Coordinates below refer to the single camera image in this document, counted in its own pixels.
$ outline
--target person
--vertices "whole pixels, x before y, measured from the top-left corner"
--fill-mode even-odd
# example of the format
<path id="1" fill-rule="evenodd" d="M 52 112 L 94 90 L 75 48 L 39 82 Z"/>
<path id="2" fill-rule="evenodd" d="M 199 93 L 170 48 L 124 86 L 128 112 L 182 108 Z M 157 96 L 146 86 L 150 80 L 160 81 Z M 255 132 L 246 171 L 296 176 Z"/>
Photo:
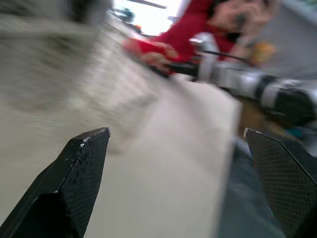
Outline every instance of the person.
<path id="1" fill-rule="evenodd" d="M 201 32 L 213 34 L 219 50 L 246 58 L 260 30 L 277 13 L 279 0 L 192 0 L 168 31 L 152 39 L 130 38 L 124 47 L 146 63 L 169 71 L 169 62 L 187 62 L 195 55 L 190 39 Z M 246 22 L 240 28 L 239 16 Z M 219 60 L 234 60 L 219 57 Z"/>

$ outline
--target blurred background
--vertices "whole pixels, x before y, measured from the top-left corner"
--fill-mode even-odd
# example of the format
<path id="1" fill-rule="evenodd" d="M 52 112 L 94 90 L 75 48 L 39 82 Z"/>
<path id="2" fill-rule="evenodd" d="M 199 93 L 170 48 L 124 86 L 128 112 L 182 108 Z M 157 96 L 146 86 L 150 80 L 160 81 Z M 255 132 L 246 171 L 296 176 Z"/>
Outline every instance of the blurred background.
<path id="1" fill-rule="evenodd" d="M 241 173 L 253 181 L 253 161 L 233 158 L 233 141 L 246 148 L 245 127 L 294 136 L 289 128 L 215 85 L 183 74 L 167 80 L 121 47 L 128 37 L 167 31 L 187 4 L 0 0 L 0 223 L 69 139 L 109 126 L 103 182 L 85 237 L 233 237 L 228 226 L 235 237 L 284 237 L 262 196 L 256 199 L 259 188 L 228 181 L 239 183 L 232 166 L 244 162 Z M 316 25 L 316 0 L 283 1 L 259 36 L 276 48 L 261 69 L 317 79 Z M 315 131 L 307 135 L 316 150 Z M 242 212 L 230 206 L 244 207 L 235 202 L 250 205 L 244 210 L 250 223 L 235 217 Z"/>

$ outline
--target red shirt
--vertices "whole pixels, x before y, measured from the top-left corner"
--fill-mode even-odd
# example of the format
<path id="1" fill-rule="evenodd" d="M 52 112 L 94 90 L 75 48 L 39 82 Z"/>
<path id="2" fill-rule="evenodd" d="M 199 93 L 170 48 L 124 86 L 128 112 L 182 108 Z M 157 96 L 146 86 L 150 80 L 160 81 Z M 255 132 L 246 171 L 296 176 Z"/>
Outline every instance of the red shirt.
<path id="1" fill-rule="evenodd" d="M 179 54 L 179 61 L 189 61 L 195 54 L 190 39 L 201 32 L 210 32 L 223 53 L 229 53 L 234 43 L 225 35 L 217 34 L 215 29 L 207 26 L 208 9 L 212 0 L 192 0 L 184 15 L 168 31 L 153 38 L 154 41 L 169 44 Z"/>

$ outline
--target wooden surface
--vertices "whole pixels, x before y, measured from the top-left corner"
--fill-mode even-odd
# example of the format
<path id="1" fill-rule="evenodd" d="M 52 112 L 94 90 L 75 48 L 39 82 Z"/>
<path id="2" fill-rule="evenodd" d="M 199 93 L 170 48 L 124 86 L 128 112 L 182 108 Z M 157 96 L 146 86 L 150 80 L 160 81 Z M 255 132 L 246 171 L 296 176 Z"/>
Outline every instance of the wooden surface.
<path id="1" fill-rule="evenodd" d="M 259 108 L 258 103 L 245 98 L 238 98 L 242 104 L 241 117 L 239 122 L 238 136 L 243 138 L 244 129 L 246 127 L 254 127 L 264 131 L 285 136 L 289 139 L 298 140 L 288 134 L 286 130 L 278 123 L 269 119 L 268 115 Z"/>

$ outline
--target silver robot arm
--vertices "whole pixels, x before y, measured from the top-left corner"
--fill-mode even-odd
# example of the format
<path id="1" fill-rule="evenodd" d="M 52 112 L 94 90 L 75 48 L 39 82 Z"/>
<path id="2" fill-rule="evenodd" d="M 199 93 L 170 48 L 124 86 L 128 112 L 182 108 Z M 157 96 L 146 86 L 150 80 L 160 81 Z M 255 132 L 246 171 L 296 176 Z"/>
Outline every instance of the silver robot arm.
<path id="1" fill-rule="evenodd" d="M 315 80 L 281 78 L 240 63 L 218 62 L 210 82 L 256 101 L 283 126 L 317 126 Z"/>

